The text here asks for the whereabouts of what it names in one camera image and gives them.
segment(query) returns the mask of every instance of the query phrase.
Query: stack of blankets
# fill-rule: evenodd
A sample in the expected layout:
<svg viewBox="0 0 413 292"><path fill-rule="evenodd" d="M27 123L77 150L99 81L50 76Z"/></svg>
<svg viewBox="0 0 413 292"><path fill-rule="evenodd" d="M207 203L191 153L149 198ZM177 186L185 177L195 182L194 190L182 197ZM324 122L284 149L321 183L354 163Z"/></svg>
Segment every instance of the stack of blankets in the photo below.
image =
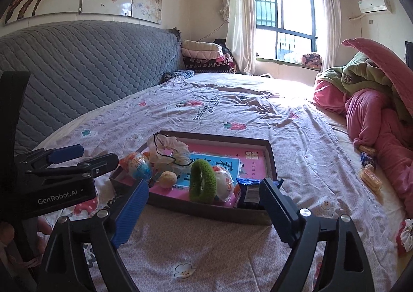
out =
<svg viewBox="0 0 413 292"><path fill-rule="evenodd" d="M195 73L236 73L234 58L214 43L182 41L185 68Z"/></svg>

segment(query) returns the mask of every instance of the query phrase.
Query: gray quilted headboard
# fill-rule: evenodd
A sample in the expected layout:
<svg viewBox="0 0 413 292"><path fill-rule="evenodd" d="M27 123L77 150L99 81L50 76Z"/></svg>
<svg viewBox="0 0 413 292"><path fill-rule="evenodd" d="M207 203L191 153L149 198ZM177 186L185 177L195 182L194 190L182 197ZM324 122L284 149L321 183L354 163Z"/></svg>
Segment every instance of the gray quilted headboard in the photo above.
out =
<svg viewBox="0 0 413 292"><path fill-rule="evenodd" d="M180 34L126 22L70 21L0 37L0 71L31 72L15 152L32 150L71 120L183 69Z"/></svg>

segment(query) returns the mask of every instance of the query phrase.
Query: air conditioner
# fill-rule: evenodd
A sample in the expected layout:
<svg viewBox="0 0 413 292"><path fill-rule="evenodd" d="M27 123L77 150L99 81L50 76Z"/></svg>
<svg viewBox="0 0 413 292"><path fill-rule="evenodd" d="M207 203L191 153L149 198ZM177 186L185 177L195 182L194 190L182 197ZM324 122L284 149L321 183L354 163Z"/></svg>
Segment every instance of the air conditioner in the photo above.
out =
<svg viewBox="0 0 413 292"><path fill-rule="evenodd" d="M362 0L359 2L359 8L361 13L371 13L377 11L392 12L389 0Z"/></svg>

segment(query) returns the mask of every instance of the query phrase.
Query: white floral fabric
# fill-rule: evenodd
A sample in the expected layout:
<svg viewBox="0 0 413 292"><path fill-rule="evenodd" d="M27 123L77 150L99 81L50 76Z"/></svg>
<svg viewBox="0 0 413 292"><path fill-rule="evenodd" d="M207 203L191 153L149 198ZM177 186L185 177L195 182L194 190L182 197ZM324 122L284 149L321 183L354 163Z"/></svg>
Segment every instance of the white floral fabric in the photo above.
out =
<svg viewBox="0 0 413 292"><path fill-rule="evenodd" d="M159 130L267 139L277 175L284 179L281 191L317 216L350 215L365 247L375 290L388 291L396 281L396 251L387 217L359 180L331 127L300 96L305 88L296 82L219 73L177 77L68 125L65 133L59 131L42 147L82 144L85 159L108 152L123 157ZM167 107L190 100L202 105ZM97 134L82 138L85 130ZM108 175L96 179L96 189L98 210L113 197ZM60 214L50 214L47 220L53 224ZM303 291L312 291L323 250L319 244ZM118 251L141 291L188 292L270 291L290 253L272 226L224 223L148 205ZM187 268L175 270L177 263L196 270L187 276ZM105 291L96 263L90 272L97 291Z"/></svg>

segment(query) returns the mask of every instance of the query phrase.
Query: wall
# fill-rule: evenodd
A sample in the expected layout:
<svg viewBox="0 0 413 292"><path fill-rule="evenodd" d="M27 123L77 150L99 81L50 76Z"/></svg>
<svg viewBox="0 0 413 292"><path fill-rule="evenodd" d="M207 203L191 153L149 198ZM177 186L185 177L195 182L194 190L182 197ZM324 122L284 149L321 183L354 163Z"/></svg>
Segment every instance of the wall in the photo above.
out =
<svg viewBox="0 0 413 292"><path fill-rule="evenodd" d="M335 60L335 66L341 67L354 57L357 51L353 47L347 47L341 45L343 40L349 38L360 37L360 21L349 21L348 17L354 17L353 2L352 0L340 0L341 7L341 39L340 46L337 50L337 56Z"/></svg>
<svg viewBox="0 0 413 292"><path fill-rule="evenodd" d="M360 0L353 0L354 15L360 15ZM413 42L413 24L399 0L389 0L392 13L373 13L361 19L362 37L375 40L397 54L402 60L406 54L405 41Z"/></svg>
<svg viewBox="0 0 413 292"><path fill-rule="evenodd" d="M219 14L221 3L221 0L190 0L191 40L199 40L224 22ZM216 38L226 38L227 32L228 23L225 23L218 31L202 41L213 42Z"/></svg>
<svg viewBox="0 0 413 292"><path fill-rule="evenodd" d="M275 62L256 61L255 75L264 73L270 73L274 79L298 81L308 86L314 86L315 77L318 72L301 67L279 65Z"/></svg>
<svg viewBox="0 0 413 292"><path fill-rule="evenodd" d="M59 22L65 20L113 20L115 22L131 22L142 25L150 25L169 29L176 27L182 32L183 38L190 38L189 25L189 0L162 0L162 24L154 24L145 20L130 18L119 15L100 15L88 13L56 13L50 15L40 15L18 20L4 25L4 17L0 19L0 36L12 31L28 26L43 24L48 22Z"/></svg>

